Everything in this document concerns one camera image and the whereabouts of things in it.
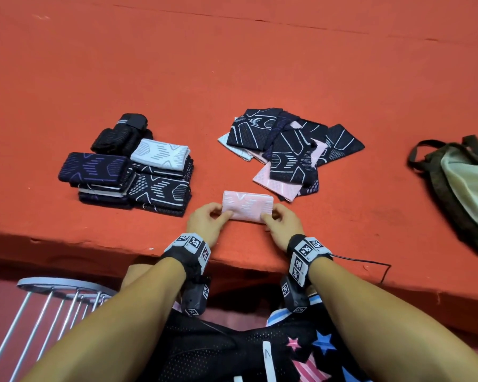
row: black strap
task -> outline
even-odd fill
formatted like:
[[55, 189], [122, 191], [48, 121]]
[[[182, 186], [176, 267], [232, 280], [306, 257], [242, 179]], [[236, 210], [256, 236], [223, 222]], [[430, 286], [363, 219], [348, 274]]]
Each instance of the black strap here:
[[430, 146], [434, 147], [436, 149], [440, 149], [441, 147], [445, 146], [446, 143], [443, 141], [437, 141], [437, 140], [425, 140], [419, 142], [416, 146], [413, 147], [411, 152], [409, 153], [409, 157], [407, 158], [407, 164], [419, 171], [426, 171], [427, 170], [427, 165], [428, 163], [425, 161], [418, 161], [416, 162], [416, 157], [418, 155], [418, 147], [421, 146]]

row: backpack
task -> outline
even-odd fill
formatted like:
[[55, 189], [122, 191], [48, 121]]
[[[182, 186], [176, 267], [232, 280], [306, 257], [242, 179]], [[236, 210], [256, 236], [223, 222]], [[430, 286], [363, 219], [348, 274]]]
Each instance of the backpack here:
[[[416, 161], [418, 147], [437, 150]], [[478, 250], [478, 138], [465, 136], [462, 143], [426, 140], [410, 152], [407, 163], [427, 179], [434, 199], [460, 240]]]

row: pile of unfolded cloths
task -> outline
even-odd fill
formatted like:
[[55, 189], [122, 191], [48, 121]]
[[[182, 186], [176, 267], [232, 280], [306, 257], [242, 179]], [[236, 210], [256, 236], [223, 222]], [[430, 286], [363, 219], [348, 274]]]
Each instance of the pile of unfolded cloths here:
[[124, 114], [104, 129], [93, 153], [70, 153], [58, 179], [78, 188], [86, 204], [183, 216], [191, 199], [188, 146], [154, 141], [141, 114]]
[[328, 128], [281, 108], [247, 109], [218, 141], [264, 163], [254, 182], [289, 202], [319, 190], [317, 167], [364, 148], [340, 124]]

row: pink star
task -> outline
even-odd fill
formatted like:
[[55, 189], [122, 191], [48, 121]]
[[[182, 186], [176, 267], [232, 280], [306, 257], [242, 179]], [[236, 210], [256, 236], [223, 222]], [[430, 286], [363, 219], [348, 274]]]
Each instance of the pink star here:
[[298, 338], [292, 339], [291, 337], [288, 337], [288, 347], [292, 347], [292, 351], [296, 351], [297, 348], [301, 348], [298, 343]]
[[331, 375], [320, 371], [317, 366], [315, 366], [315, 359], [313, 358], [313, 355], [310, 355], [306, 363], [301, 363], [294, 360], [292, 360], [292, 362], [299, 372], [299, 376], [301, 377], [299, 380], [300, 382], [321, 382], [331, 378]]

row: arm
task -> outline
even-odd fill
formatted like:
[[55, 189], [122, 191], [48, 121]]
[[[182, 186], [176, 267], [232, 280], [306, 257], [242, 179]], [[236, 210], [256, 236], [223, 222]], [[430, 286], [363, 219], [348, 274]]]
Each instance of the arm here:
[[[301, 221], [281, 204], [263, 219], [287, 251], [304, 234]], [[354, 276], [325, 257], [308, 273], [340, 335], [375, 381], [478, 381], [478, 355], [430, 316]]]
[[[193, 213], [188, 233], [213, 246], [231, 213], [217, 219], [212, 203]], [[157, 264], [136, 264], [128, 270], [123, 289], [70, 330], [40, 359], [23, 382], [135, 380], [145, 367], [186, 279], [185, 267], [166, 257]]]

